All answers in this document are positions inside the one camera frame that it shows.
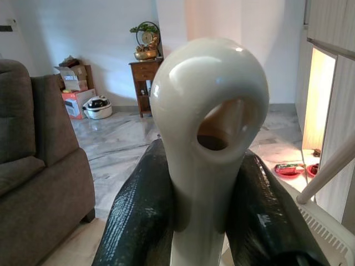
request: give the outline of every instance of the cardboard box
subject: cardboard box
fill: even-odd
[[[54,68],[59,70],[67,90],[88,90],[86,82],[87,72],[84,65],[75,65],[72,68],[66,66],[55,66]]]
[[[83,105],[92,97],[96,96],[95,90],[76,91],[73,93],[62,93],[65,108],[72,119],[84,119]]]

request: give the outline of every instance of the white pole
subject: white pole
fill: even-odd
[[[355,131],[343,143],[343,145],[335,151],[327,163],[322,166],[314,179],[305,187],[297,197],[299,204],[306,204],[307,201],[324,187],[341,169],[347,166],[355,158]]]

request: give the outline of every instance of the rice cooker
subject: rice cooker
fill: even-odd
[[[95,96],[83,105],[84,113],[91,119],[102,119],[112,114],[112,106],[105,96]]]

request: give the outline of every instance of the red object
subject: red object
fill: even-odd
[[[296,167],[278,168],[277,165],[274,170],[279,176],[287,179],[294,179],[305,171],[305,169],[296,169]]]
[[[317,172],[318,172],[318,167],[319,164],[315,164],[315,165],[309,165],[307,166],[307,174],[310,178],[313,178],[316,176]]]

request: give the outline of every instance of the gold bowl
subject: gold bowl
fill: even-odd
[[[154,60],[157,56],[158,52],[156,50],[134,53],[135,59],[141,62],[146,60]]]

